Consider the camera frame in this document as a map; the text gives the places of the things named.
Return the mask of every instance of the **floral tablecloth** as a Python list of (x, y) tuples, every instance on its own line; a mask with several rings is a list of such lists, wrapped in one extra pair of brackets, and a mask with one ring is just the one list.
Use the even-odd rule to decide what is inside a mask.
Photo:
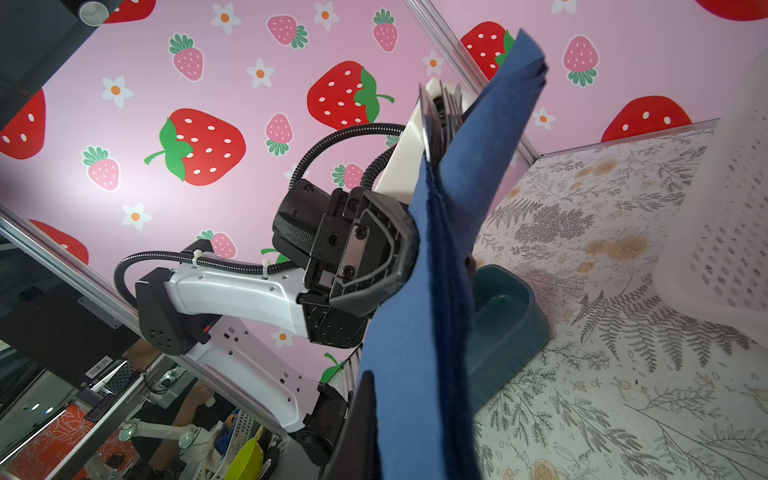
[(712, 133), (542, 159), (485, 221), (478, 264), (530, 283), (553, 325), (475, 416), (486, 478), (768, 478), (768, 351), (653, 285)]

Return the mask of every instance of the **white plastic basket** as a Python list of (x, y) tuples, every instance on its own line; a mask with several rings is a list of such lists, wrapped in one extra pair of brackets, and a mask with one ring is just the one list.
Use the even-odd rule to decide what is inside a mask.
[(768, 51), (720, 120), (654, 271), (674, 309), (768, 347)]

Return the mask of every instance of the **pink strawberry wallpaper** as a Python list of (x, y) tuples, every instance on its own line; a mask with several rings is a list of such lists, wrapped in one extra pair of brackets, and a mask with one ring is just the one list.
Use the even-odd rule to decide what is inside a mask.
[(542, 47), (526, 134), (544, 154), (719, 118), (768, 48), (765, 0), (432, 3), (489, 78), (518, 29)]
[[(0, 132), (0, 201), (109, 280), (129, 254), (196, 238), (276, 261), (272, 219), (304, 153), (348, 125), (405, 123), (433, 77), (457, 81), (402, 0), (129, 0)], [(345, 141), (306, 177), (355, 187), (396, 140)], [(325, 353), (348, 355), (251, 331), (317, 379), (335, 365)]]

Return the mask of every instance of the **screw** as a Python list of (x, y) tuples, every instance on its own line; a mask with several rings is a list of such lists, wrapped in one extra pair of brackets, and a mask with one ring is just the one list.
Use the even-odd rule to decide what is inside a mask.
[(352, 278), (355, 276), (355, 267), (352, 265), (347, 265), (341, 270), (341, 274), (344, 276), (344, 278)]

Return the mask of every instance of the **teal plastic bowl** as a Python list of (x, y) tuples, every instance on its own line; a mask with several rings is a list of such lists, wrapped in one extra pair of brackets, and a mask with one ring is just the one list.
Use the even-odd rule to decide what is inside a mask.
[(549, 339), (549, 322), (533, 289), (499, 265), (479, 268), (475, 316), (466, 354), (469, 396), (477, 412)]

